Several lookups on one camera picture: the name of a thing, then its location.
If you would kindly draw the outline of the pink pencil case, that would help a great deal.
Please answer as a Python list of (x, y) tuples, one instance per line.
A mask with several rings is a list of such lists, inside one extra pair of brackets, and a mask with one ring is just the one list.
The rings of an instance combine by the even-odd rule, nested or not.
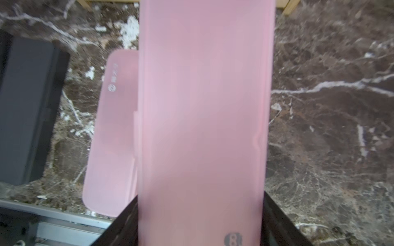
[(134, 116), (139, 54), (116, 50), (107, 60), (83, 186), (83, 203), (117, 217), (136, 197)]
[(258, 246), (275, 1), (141, 1), (139, 244)]

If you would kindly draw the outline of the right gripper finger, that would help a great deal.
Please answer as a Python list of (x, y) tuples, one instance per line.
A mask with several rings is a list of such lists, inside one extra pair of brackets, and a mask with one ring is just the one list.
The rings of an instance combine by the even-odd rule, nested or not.
[(92, 246), (138, 246), (138, 197), (136, 196)]

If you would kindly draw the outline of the black pencil case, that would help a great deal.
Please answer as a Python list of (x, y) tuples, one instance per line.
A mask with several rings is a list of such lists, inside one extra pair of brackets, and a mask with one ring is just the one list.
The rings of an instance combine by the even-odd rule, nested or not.
[(70, 55), (1, 31), (1, 182), (43, 176)]

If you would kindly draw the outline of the wooden three-tier shelf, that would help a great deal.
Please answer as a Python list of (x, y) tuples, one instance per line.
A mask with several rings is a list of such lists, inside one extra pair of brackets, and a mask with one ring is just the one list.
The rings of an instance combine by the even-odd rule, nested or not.
[[(85, 9), (91, 10), (90, 4), (93, 2), (106, 2), (106, 3), (139, 3), (139, 0), (77, 0), (77, 2)], [(283, 9), (284, 15), (290, 15), (299, 5), (300, 0), (276, 0), (276, 8)]]

